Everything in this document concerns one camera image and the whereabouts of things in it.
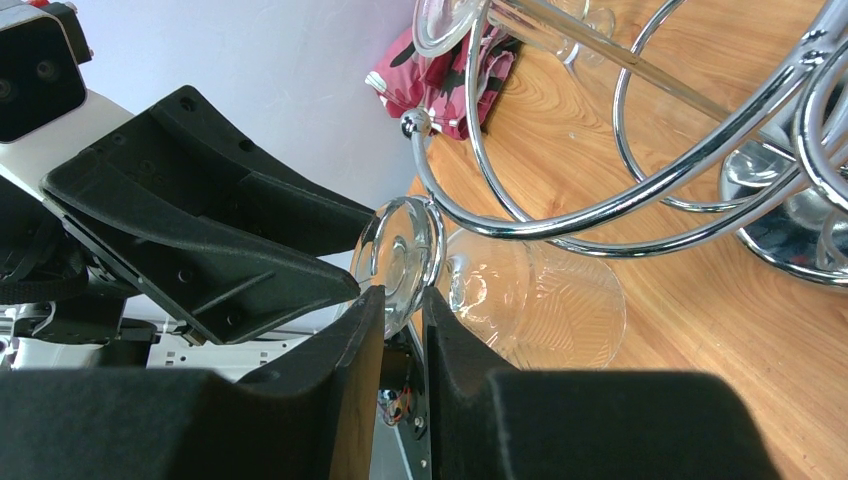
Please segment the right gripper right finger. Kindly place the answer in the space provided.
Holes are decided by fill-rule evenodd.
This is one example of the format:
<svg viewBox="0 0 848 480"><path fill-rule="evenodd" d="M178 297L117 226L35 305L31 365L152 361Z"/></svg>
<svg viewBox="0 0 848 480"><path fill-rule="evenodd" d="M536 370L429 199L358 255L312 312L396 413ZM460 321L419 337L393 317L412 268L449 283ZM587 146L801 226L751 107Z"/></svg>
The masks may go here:
<svg viewBox="0 0 848 480"><path fill-rule="evenodd" d="M520 370L428 288L437 479L776 479L746 405L691 371Z"/></svg>

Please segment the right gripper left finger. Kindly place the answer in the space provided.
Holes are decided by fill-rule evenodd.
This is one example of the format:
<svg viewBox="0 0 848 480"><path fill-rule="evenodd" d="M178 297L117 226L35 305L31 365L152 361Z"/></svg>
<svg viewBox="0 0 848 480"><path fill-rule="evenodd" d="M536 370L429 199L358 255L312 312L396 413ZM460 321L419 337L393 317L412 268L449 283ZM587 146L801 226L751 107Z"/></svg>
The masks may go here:
<svg viewBox="0 0 848 480"><path fill-rule="evenodd" d="M236 382L202 369L1 377L5 479L365 479L385 293L368 288L293 351Z"/></svg>

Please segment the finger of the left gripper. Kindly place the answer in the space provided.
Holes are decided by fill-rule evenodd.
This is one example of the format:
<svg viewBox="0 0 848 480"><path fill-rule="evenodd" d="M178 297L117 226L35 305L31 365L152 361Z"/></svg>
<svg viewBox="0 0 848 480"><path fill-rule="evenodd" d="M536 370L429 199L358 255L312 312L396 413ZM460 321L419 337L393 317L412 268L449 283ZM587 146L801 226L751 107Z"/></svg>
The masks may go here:
<svg viewBox="0 0 848 480"><path fill-rule="evenodd" d="M147 110L212 183L204 215L312 256L351 250L374 209L279 161L185 85Z"/></svg>

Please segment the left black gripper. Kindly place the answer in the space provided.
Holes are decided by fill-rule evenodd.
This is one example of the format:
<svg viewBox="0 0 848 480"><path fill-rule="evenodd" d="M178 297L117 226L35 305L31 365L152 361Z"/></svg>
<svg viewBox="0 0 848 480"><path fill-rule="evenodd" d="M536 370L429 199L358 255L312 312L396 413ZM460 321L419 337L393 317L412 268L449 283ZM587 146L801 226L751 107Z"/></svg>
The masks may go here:
<svg viewBox="0 0 848 480"><path fill-rule="evenodd" d="M204 215L212 183L182 149L87 149L41 184L74 234L108 267L203 338L242 343L351 300L344 269ZM55 344L156 343L123 316L139 294L41 202L1 180L1 303L22 306L13 333Z"/></svg>

